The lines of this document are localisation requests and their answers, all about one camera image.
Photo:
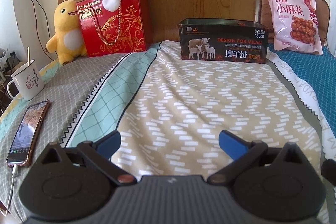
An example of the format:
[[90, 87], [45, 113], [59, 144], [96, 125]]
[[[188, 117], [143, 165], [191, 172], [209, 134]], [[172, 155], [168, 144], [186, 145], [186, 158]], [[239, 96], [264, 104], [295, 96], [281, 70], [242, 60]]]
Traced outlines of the patterned bed sheet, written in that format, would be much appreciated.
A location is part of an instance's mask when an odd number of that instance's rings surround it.
[[33, 102], [51, 105], [35, 157], [52, 141], [74, 147], [117, 130], [112, 162], [137, 178], [208, 177], [231, 162], [218, 143], [228, 130], [270, 147], [295, 142], [316, 170], [335, 158], [335, 93], [314, 90], [270, 48], [264, 64], [188, 61], [166, 40], [145, 52], [53, 61], [41, 76]]

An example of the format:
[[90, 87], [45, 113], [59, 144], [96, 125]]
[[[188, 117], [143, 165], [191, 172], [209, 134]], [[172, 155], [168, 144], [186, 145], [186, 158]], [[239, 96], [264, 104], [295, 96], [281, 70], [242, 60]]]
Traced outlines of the smartphone in red case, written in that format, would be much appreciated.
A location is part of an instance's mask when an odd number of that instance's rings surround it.
[[50, 101], [30, 105], [18, 126], [6, 158], [8, 166], [30, 166], [41, 125]]

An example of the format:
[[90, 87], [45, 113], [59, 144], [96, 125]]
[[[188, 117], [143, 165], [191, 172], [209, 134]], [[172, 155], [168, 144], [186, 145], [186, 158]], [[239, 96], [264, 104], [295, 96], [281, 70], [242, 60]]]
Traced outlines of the teal blue mat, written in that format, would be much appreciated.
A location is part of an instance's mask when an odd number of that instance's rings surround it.
[[325, 46], [322, 47], [322, 55], [276, 51], [273, 43], [268, 46], [282, 61], [289, 64], [296, 75], [311, 84], [314, 90], [335, 93], [335, 57]]

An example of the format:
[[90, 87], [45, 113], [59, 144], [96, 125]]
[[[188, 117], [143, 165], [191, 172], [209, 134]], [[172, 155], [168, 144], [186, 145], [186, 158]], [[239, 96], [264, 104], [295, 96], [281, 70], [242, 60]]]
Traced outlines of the white enamel mug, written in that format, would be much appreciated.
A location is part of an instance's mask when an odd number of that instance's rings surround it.
[[15, 100], [15, 96], [10, 91], [11, 84], [15, 84], [19, 94], [25, 101], [32, 100], [45, 86], [35, 60], [31, 60], [29, 63], [26, 62], [11, 75], [11, 81], [7, 84], [7, 92]]

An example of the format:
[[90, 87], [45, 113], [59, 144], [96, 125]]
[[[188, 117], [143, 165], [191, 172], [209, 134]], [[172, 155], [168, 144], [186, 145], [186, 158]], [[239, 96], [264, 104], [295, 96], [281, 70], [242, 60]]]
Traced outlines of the black sheep print box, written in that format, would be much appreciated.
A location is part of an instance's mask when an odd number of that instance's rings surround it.
[[178, 28], [183, 60], [266, 62], [268, 29], [258, 22], [190, 18]]

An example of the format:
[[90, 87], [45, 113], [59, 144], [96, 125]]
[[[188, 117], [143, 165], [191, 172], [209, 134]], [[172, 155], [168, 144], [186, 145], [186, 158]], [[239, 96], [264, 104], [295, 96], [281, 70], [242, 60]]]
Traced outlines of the yellow duck plush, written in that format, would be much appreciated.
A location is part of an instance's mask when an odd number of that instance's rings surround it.
[[86, 56], [76, 1], [60, 3], [54, 13], [55, 34], [46, 43], [45, 51], [56, 52], [60, 65], [71, 63], [78, 56]]

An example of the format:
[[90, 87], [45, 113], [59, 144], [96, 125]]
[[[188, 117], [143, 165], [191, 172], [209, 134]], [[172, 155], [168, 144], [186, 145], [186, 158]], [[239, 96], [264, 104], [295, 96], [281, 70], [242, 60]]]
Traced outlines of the red gift box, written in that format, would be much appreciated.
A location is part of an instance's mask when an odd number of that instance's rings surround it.
[[153, 43], [148, 0], [120, 0], [114, 12], [102, 0], [76, 5], [89, 57], [147, 51]]

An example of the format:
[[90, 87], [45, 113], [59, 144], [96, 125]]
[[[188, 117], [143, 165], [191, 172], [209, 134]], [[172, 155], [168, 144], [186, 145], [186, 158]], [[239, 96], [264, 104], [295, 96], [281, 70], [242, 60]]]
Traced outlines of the brown cushion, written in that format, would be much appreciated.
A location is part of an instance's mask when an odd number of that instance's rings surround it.
[[[322, 46], [326, 45], [327, 32], [330, 22], [330, 8], [325, 0], [315, 0], [316, 16], [318, 20], [318, 34]], [[274, 30], [272, 23], [272, 14], [268, 0], [259, 1], [259, 11], [257, 21], [268, 28], [269, 42], [274, 43]]]

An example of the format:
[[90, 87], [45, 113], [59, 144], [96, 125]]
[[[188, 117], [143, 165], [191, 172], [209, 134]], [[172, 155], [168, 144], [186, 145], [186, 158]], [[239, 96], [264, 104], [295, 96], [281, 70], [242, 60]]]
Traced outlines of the pink snack bag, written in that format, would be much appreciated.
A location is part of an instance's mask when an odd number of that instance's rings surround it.
[[268, 0], [274, 49], [322, 55], [315, 0]]

